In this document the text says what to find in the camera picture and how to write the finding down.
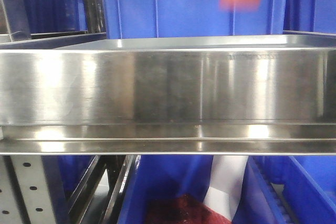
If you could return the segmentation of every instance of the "metal rack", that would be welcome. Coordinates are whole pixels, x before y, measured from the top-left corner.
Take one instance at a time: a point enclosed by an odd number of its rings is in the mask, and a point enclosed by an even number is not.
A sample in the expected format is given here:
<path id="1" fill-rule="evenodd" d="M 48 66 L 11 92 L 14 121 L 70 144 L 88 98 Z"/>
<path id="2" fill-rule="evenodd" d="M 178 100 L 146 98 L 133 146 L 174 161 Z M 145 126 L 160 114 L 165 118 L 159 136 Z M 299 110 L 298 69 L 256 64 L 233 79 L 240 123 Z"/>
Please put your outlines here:
<path id="1" fill-rule="evenodd" d="M 333 36 L 105 40 L 92 1 L 90 34 L 42 39 L 0 3 L 1 223 L 84 223 L 105 170 L 116 222 L 130 154 L 336 154 Z M 69 199 L 50 154 L 97 155 Z"/>

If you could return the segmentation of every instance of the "metal frame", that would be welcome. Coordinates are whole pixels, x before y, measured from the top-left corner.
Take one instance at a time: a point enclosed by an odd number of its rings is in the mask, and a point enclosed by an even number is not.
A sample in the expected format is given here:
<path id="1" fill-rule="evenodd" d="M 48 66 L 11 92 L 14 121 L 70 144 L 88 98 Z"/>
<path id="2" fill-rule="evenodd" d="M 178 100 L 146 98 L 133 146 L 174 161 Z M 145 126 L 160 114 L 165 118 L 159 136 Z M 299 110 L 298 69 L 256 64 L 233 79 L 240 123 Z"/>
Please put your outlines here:
<path id="1" fill-rule="evenodd" d="M 84 3 L 89 33 L 104 32 L 103 0 L 84 0 Z"/>
<path id="2" fill-rule="evenodd" d="M 57 156 L 12 156 L 29 219 L 34 224 L 69 224 Z"/>
<path id="3" fill-rule="evenodd" d="M 9 156 L 0 156 L 0 223 L 30 224 Z"/>
<path id="4" fill-rule="evenodd" d="M 8 34 L 10 41 L 30 39 L 30 29 L 23 0 L 0 0 L 0 34 Z"/>

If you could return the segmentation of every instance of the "brushed steel surface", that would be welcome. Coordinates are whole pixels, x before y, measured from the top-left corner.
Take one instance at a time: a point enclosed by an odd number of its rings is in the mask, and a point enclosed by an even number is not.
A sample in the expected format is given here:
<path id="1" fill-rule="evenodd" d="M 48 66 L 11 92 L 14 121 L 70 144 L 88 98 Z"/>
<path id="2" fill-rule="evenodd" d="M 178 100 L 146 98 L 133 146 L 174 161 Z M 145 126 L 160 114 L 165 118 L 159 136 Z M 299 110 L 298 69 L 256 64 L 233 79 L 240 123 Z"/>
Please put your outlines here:
<path id="1" fill-rule="evenodd" d="M 257 37 L 1 50 L 0 153 L 335 153 L 335 40 Z"/>
<path id="2" fill-rule="evenodd" d="M 0 154 L 336 154 L 334 124 L 5 126 Z"/>
<path id="3" fill-rule="evenodd" d="M 335 121 L 333 48 L 0 51 L 0 125 Z"/>

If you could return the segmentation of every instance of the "stainless steel shelf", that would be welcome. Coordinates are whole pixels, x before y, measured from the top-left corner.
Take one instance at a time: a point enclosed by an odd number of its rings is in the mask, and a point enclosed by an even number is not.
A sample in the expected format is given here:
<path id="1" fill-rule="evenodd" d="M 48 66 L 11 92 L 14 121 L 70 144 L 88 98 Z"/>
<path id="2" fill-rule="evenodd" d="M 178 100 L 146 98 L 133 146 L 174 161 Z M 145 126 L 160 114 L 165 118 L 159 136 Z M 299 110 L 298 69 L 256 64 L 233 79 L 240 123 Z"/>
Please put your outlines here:
<path id="1" fill-rule="evenodd" d="M 0 51 L 1 154 L 335 154 L 336 39 Z"/>

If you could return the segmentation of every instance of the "blue crate rim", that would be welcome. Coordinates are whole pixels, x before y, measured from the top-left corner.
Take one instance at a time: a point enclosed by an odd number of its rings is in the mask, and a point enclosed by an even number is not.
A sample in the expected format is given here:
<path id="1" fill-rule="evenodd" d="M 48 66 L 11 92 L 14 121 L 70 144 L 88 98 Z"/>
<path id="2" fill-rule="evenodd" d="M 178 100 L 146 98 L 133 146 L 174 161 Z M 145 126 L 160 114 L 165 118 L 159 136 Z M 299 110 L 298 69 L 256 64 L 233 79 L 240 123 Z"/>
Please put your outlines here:
<path id="1" fill-rule="evenodd" d="M 336 204 L 328 197 L 328 195 L 322 190 L 319 184 L 310 176 L 310 174 L 302 167 L 302 165 L 295 159 L 294 156 L 289 157 L 293 162 L 295 167 L 299 169 L 302 174 L 306 177 L 307 181 L 312 185 L 312 187 L 319 193 L 319 195 L 323 198 L 325 202 L 332 208 L 334 212 L 336 212 Z"/>
<path id="2" fill-rule="evenodd" d="M 278 196 L 274 192 L 274 189 L 272 188 L 270 182 L 268 179 L 264 178 L 261 174 L 261 170 L 258 167 L 257 162 L 254 158 L 249 158 L 247 165 L 250 165 L 252 170 L 254 171 L 254 175 L 257 177 L 259 186 L 261 191 L 264 193 L 264 197 L 268 203 L 268 205 L 273 210 L 273 215 L 278 220 L 283 220 L 284 223 L 293 223 L 293 220 L 288 215 L 287 211 L 281 211 L 281 207 L 283 207 L 281 201 L 277 202 L 276 198 Z"/>

